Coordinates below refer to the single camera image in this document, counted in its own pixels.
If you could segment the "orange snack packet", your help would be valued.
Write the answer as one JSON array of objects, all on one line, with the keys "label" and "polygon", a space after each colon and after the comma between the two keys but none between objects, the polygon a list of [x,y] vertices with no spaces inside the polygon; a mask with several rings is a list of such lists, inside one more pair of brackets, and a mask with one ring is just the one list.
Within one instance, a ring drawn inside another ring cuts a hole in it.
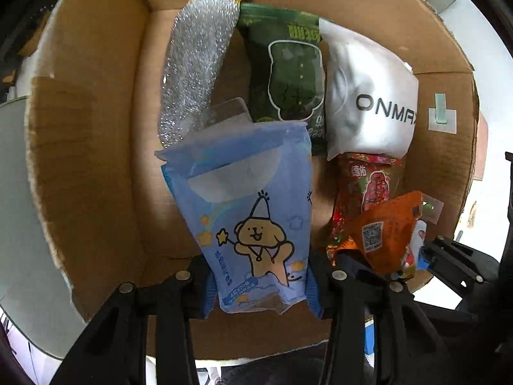
[{"label": "orange snack packet", "polygon": [[360,214],[342,232],[342,249],[356,250],[375,274],[405,280],[415,276],[426,224],[424,195],[412,191]]}]

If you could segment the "blue cartoon tissue pack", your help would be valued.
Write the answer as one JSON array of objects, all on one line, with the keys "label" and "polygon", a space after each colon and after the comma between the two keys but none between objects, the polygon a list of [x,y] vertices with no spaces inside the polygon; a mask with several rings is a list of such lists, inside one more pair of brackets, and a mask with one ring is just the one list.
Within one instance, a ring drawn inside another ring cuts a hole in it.
[{"label": "blue cartoon tissue pack", "polygon": [[158,152],[164,180],[210,266],[220,308],[273,310],[304,297],[312,154],[299,121],[255,123],[241,98]]}]

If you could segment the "red snack packet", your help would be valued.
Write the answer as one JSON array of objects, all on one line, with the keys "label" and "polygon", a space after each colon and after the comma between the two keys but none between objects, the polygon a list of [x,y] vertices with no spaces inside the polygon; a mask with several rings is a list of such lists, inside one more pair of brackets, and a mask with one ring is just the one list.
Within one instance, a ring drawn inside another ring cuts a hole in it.
[{"label": "red snack packet", "polygon": [[336,264],[336,254],[355,249],[346,226],[360,214],[371,210],[397,193],[403,175],[403,161],[397,158],[345,153],[337,156],[337,198],[331,217],[331,233],[326,246],[327,258]]}]

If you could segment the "white ONMAX soft pack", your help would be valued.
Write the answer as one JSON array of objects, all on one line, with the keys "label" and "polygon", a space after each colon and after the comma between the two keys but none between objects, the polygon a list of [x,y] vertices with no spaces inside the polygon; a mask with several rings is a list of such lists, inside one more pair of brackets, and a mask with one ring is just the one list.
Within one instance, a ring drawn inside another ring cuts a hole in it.
[{"label": "white ONMAX soft pack", "polygon": [[345,153],[401,159],[416,127],[419,82],[395,53],[324,18],[328,44],[325,118],[327,159]]}]

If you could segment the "green snack packet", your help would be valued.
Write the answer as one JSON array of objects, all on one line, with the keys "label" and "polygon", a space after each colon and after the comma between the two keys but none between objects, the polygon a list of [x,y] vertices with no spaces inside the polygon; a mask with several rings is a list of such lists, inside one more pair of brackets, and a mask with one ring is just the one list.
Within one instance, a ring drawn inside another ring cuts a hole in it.
[{"label": "green snack packet", "polygon": [[325,73],[319,16],[242,3],[237,29],[251,68],[252,119],[257,123],[304,122],[312,153],[325,154]]}]

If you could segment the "silver scrubber with yellow trim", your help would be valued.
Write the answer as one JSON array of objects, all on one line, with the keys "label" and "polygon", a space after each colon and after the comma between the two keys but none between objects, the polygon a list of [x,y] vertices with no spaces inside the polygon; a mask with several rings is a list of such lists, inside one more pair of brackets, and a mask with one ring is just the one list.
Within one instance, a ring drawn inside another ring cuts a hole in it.
[{"label": "silver scrubber with yellow trim", "polygon": [[175,17],[164,59],[158,138],[164,148],[202,130],[242,0],[189,0]]}]

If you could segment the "black fuzzy hat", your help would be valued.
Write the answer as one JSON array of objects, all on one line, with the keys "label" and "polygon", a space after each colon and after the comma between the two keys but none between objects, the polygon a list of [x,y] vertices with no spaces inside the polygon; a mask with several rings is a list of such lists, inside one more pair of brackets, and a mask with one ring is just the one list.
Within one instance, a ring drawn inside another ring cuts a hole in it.
[{"label": "black fuzzy hat", "polygon": [[221,369],[217,384],[319,384],[326,342]]}]

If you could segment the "grey chair near table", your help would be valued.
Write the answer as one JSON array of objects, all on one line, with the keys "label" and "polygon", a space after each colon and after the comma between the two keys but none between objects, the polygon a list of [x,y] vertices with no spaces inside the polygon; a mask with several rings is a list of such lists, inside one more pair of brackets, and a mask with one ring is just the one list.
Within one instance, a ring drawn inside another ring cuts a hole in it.
[{"label": "grey chair near table", "polygon": [[27,98],[1,105],[1,309],[44,353],[63,359],[85,327],[50,255],[29,187]]}]

